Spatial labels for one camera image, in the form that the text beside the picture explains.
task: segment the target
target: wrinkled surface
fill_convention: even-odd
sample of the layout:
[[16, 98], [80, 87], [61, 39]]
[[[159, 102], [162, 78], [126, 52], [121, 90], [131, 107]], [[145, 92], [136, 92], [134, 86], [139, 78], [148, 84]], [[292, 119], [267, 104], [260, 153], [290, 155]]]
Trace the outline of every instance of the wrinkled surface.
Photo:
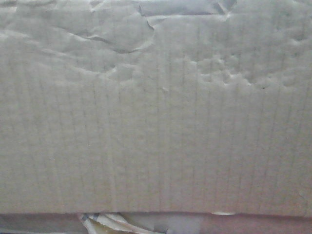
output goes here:
[[312, 215], [308, 0], [1, 0], [0, 213]]

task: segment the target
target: torn paper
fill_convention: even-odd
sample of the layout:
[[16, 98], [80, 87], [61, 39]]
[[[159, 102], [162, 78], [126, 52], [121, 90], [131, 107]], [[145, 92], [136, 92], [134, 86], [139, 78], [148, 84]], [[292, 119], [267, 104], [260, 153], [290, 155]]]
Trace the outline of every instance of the torn paper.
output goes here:
[[89, 234], [161, 234], [132, 225], [118, 214], [82, 214], [79, 219]]

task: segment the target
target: corrugated cardboard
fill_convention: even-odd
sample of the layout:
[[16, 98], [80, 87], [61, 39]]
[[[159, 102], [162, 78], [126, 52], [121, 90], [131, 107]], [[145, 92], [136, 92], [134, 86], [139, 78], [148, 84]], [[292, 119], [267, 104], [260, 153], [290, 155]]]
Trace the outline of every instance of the corrugated cardboard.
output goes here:
[[312, 215], [309, 0], [1, 0], [0, 213]]

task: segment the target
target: cardboard box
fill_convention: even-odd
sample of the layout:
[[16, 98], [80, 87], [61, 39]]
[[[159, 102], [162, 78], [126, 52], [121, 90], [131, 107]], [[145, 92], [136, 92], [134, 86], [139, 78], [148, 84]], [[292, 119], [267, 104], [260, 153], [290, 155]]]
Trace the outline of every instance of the cardboard box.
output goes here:
[[1, 0], [0, 213], [312, 215], [309, 0]]

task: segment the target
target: white cardboard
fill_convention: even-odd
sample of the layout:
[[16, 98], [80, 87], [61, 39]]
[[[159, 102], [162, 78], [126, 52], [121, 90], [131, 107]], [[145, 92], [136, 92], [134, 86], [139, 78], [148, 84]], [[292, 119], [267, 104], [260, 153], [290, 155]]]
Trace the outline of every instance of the white cardboard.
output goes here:
[[309, 0], [1, 0], [0, 213], [312, 215]]

